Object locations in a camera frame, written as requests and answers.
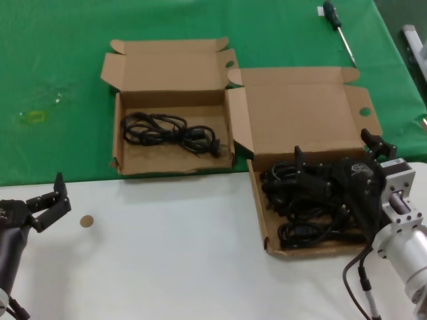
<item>cardboard box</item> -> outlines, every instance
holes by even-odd
[[[326,241],[318,247],[282,250],[278,227],[286,218],[267,210],[260,182],[260,173],[275,163],[293,161],[296,145],[309,162],[326,162],[361,156],[363,128],[381,134],[368,91],[345,84],[357,80],[359,71],[234,69],[228,75],[232,83],[243,86],[228,91],[231,124],[235,141],[254,153],[248,165],[265,250],[274,255],[329,255],[360,247]]]
[[[238,68],[228,39],[120,41],[107,53],[101,78],[119,89],[115,98],[114,165],[122,175],[188,173],[231,168],[234,141],[226,101],[227,71]],[[128,114],[167,113],[188,125],[207,125],[220,140],[220,157],[194,155],[179,145],[144,147],[123,140],[121,120]]]

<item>box lid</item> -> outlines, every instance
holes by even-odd
[[[227,70],[237,68],[228,39],[121,41],[107,53],[101,78],[122,91],[224,89]]]
[[[355,68],[233,69],[227,92],[232,133],[254,155],[357,149],[360,131],[381,134],[368,90],[345,83]]]

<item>screwdriver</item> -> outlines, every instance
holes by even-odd
[[[346,38],[344,37],[344,34],[342,33],[342,30],[341,30],[342,24],[340,19],[338,18],[338,14],[336,13],[336,8],[334,7],[331,1],[329,0],[325,1],[325,3],[323,4],[323,11],[324,11],[326,20],[330,22],[332,28],[334,28],[334,30],[338,30],[338,32],[340,33],[341,39],[347,48],[348,54],[350,55],[350,58],[353,61],[354,67],[357,68],[356,60],[354,60],[353,53],[350,50],[350,47],[348,46],[348,43],[346,41]]]

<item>screwdriver handle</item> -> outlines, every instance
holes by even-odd
[[[341,21],[338,19],[338,14],[331,1],[326,0],[323,4],[323,12],[326,20],[328,20],[334,30],[341,27]]]

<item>white table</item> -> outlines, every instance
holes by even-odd
[[[418,173],[412,199],[427,211]],[[68,183],[72,212],[30,233],[13,297],[40,320],[357,320],[341,273],[350,257],[284,260],[262,248],[247,173]],[[0,188],[29,199],[52,185]],[[79,220],[92,215],[84,229]],[[389,262],[367,271],[384,320],[413,319]],[[363,306],[356,268],[350,284]]]

